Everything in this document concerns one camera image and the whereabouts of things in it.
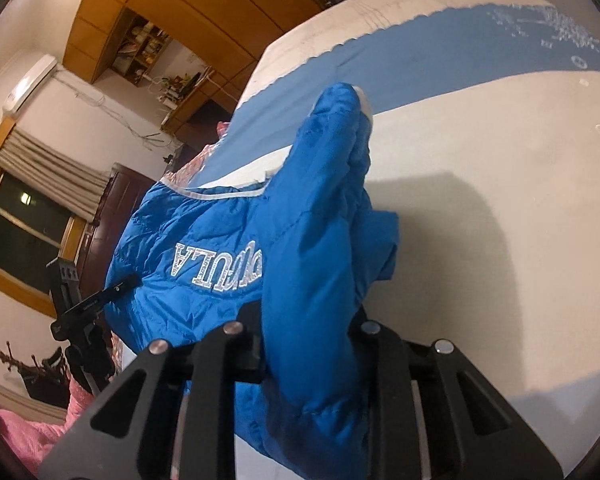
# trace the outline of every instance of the metal screw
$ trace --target metal screw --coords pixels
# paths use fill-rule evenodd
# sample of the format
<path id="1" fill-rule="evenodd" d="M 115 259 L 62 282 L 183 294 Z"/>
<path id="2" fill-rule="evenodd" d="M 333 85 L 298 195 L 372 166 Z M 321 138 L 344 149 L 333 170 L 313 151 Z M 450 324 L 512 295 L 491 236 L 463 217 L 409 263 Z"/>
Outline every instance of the metal screw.
<path id="1" fill-rule="evenodd" d="M 380 333 L 380 324 L 377 321 L 365 321 L 360 330 L 367 335 L 376 335 Z"/>
<path id="2" fill-rule="evenodd" d="M 240 321 L 230 321 L 229 323 L 225 323 L 222 327 L 222 330 L 227 335 L 236 335 L 242 332 L 244 327 Z"/>
<path id="3" fill-rule="evenodd" d="M 153 355 L 164 354 L 169 348 L 169 343 L 167 343 L 164 339 L 154 339 L 149 343 L 149 352 Z"/>
<path id="4" fill-rule="evenodd" d="M 451 354 L 451 352 L 453 352 L 456 349 L 454 344 L 451 341 L 447 341 L 446 339 L 438 339 L 435 345 L 433 345 L 433 348 L 435 348 L 436 352 L 438 352 L 439 354 L 444 355 Z"/>

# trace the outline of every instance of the white wall-mounted air conditioner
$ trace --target white wall-mounted air conditioner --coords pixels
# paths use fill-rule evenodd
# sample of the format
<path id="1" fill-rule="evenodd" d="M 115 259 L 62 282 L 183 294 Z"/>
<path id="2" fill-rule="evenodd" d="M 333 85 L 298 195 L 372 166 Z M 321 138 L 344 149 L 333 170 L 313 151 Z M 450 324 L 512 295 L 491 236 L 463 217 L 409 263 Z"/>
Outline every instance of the white wall-mounted air conditioner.
<path id="1" fill-rule="evenodd" d="M 57 66 L 58 60 L 55 57 L 49 54 L 42 56 L 24 75 L 5 100 L 2 105 L 4 115 L 16 118 L 27 98 L 52 75 Z"/>

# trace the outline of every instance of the blue jacket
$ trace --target blue jacket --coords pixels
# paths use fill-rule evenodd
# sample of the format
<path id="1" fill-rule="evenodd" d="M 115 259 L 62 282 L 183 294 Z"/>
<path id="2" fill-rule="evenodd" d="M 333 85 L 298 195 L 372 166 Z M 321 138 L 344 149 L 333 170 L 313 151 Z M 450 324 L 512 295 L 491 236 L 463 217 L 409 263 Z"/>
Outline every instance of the blue jacket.
<path id="1" fill-rule="evenodd" d="M 363 189 L 371 120 L 357 89 L 336 84 L 266 182 L 156 184 L 107 275 L 142 278 L 106 309 L 135 352 L 199 341 L 262 299 L 267 377 L 236 385 L 235 433 L 307 479 L 365 476 L 369 370 L 347 330 L 370 284 L 391 277 L 398 242 L 397 216 Z"/>

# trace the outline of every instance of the window curtain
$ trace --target window curtain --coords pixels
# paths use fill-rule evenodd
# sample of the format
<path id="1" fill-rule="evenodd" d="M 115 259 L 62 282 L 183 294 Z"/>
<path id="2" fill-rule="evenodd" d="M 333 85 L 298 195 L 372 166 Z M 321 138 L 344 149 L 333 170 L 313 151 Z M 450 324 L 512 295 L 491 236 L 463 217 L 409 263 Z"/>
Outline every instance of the window curtain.
<path id="1" fill-rule="evenodd" d="M 17 129 L 0 148 L 0 167 L 87 222 L 93 222 L 109 181 L 109 173 L 80 164 Z"/>

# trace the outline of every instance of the bed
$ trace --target bed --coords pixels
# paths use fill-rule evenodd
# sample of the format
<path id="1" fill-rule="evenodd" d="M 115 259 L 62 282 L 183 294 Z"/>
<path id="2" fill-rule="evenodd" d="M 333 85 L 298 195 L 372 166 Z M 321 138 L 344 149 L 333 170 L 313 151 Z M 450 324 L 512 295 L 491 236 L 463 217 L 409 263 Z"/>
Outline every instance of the bed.
<path id="1" fill-rule="evenodd" d="M 454 341 L 572 471 L 600 436 L 600 44 L 544 0 L 347 0 L 266 50 L 189 187 L 263 181 L 337 81 L 400 215 L 370 316 Z M 241 444 L 238 472 L 293 478 Z"/>

